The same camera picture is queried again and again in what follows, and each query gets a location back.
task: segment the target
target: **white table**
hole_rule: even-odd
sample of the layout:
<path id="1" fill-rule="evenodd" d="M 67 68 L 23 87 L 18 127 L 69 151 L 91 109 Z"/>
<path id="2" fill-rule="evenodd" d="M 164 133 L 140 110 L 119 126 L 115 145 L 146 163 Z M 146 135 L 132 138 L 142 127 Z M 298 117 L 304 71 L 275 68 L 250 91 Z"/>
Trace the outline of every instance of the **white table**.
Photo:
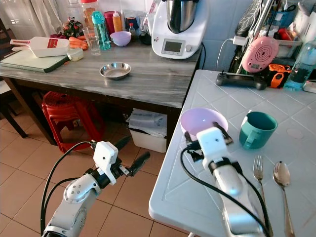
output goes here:
<path id="1" fill-rule="evenodd" d="M 281 188 L 274 182 L 272 171 L 277 161 L 287 163 L 291 184 L 285 191 L 296 237 L 316 236 L 316 94 L 218 87 L 217 74 L 196 71 L 182 113 L 193 107 L 222 113 L 229 121 L 228 133 L 235 142 L 228 150 L 257 187 L 259 184 L 252 173 L 253 160 L 255 155 L 264 157 L 263 185 L 275 237 L 285 236 L 284 210 Z M 253 151 L 244 150 L 238 141 L 241 122 L 249 109 L 268 113 L 278 121 L 278 128 L 267 144 Z M 224 237 L 220 197 L 183 171 L 179 155 L 185 146 L 178 122 L 149 202 L 149 213 L 158 221 L 202 237 Z M 214 178 L 203 170 L 201 162 L 193 163 L 187 155 L 184 163 L 195 176 L 214 184 Z"/>

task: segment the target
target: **metal fork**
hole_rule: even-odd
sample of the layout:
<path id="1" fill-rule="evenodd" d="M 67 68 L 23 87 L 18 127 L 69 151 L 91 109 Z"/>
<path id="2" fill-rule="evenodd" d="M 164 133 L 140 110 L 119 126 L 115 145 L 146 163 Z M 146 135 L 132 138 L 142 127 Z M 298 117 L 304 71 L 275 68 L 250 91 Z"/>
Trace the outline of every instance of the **metal fork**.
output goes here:
<path id="1" fill-rule="evenodd" d="M 263 186 L 261 182 L 261 180 L 263 179 L 263 158 L 260 155 L 255 156 L 255 160 L 253 161 L 253 176 L 255 176 L 255 178 L 258 180 L 260 184 L 261 197 L 262 197 L 263 202 L 266 204 L 265 195 L 263 192 Z M 269 222 L 270 236 L 273 236 L 273 230 L 272 230 L 269 217 L 268 217 L 268 222 Z"/>

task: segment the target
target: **red plastic stool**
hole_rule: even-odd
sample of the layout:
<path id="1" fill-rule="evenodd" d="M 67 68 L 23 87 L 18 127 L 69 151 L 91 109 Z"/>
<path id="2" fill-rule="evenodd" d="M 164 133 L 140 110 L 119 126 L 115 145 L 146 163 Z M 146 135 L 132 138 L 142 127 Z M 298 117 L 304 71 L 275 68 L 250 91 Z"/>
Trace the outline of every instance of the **red plastic stool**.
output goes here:
<path id="1" fill-rule="evenodd" d="M 91 139 L 99 142 L 105 130 L 103 120 L 91 102 L 85 101 L 77 96 L 50 91 L 44 95 L 42 102 L 44 115 L 54 134 L 59 149 L 65 153 L 75 143 L 64 143 L 60 131 L 66 126 L 68 130 L 74 129 L 73 121 L 80 119 L 84 129 Z M 98 131 L 92 119 L 99 122 L 101 129 Z M 83 144 L 75 150 L 89 147 Z"/>

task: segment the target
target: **spoon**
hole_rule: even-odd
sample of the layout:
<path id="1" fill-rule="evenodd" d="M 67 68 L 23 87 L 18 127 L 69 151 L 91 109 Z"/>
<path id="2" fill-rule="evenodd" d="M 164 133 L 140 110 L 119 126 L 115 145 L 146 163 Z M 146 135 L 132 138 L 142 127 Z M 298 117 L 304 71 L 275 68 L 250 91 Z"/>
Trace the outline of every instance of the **spoon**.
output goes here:
<path id="1" fill-rule="evenodd" d="M 286 194 L 284 190 L 284 188 L 290 184 L 290 171 L 288 170 L 288 167 L 284 162 L 279 161 L 275 164 L 275 167 L 273 169 L 273 179 L 281 187 L 283 191 L 286 237 L 295 237 L 290 212 L 288 210 Z"/>

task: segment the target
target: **teal water bottle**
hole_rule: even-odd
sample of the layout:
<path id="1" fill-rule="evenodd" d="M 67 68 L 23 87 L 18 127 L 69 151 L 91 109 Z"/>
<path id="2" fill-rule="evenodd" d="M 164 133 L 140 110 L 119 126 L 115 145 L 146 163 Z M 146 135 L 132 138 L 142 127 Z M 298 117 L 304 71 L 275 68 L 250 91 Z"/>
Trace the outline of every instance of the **teal water bottle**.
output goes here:
<path id="1" fill-rule="evenodd" d="M 316 38 L 303 46 L 283 89 L 292 91 L 302 90 L 315 66 Z"/>
<path id="2" fill-rule="evenodd" d="M 108 50 L 111 48 L 111 41 L 109 40 L 107 28 L 104 24 L 104 16 L 100 11 L 94 11 L 91 15 L 92 22 L 94 24 L 94 27 L 98 31 L 99 36 L 99 44 L 101 50 Z"/>

